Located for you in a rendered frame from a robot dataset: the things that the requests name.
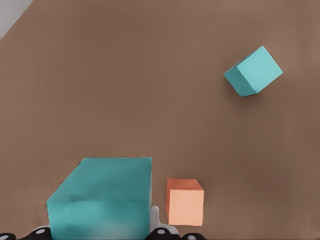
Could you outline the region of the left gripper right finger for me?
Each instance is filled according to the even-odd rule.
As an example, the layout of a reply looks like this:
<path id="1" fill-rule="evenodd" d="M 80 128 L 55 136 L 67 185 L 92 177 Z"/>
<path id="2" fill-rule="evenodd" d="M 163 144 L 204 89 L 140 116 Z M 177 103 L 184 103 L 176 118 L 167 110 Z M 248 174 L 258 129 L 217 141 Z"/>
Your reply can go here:
<path id="1" fill-rule="evenodd" d="M 149 231 L 147 240 L 181 240 L 175 227 L 160 222 L 160 209 L 155 205 L 151 207 Z"/>

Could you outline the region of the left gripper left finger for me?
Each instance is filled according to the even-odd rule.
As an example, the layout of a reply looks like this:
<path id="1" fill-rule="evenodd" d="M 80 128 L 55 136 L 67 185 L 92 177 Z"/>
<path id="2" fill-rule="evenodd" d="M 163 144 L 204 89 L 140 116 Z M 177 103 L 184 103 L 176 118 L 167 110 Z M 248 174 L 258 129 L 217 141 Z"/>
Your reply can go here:
<path id="1" fill-rule="evenodd" d="M 50 226 L 44 225 L 34 229 L 23 240 L 52 240 Z"/>

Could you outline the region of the large teal blue cube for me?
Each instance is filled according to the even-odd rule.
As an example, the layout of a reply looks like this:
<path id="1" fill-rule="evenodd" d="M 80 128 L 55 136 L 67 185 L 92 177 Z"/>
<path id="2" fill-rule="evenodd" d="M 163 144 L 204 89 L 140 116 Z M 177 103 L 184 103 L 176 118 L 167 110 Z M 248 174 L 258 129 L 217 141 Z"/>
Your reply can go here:
<path id="1" fill-rule="evenodd" d="M 152 158 L 85 158 L 46 202 L 53 240 L 143 240 Z"/>

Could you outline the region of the orange cube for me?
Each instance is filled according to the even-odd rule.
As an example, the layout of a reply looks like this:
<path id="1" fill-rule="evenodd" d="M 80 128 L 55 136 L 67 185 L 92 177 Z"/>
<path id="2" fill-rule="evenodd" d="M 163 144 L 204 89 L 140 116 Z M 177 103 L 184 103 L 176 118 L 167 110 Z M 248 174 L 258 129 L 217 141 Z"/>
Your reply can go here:
<path id="1" fill-rule="evenodd" d="M 204 189 L 196 179 L 168 178 L 166 213 L 169 225 L 202 226 Z"/>

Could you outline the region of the small teal blue cube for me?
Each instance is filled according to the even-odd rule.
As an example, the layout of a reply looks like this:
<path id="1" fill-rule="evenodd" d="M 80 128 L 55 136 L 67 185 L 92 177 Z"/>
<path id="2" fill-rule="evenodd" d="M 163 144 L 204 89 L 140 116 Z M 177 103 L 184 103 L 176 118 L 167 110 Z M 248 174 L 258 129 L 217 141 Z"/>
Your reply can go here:
<path id="1" fill-rule="evenodd" d="M 259 47 L 223 75 L 240 97 L 258 94 L 283 70 L 264 46 Z"/>

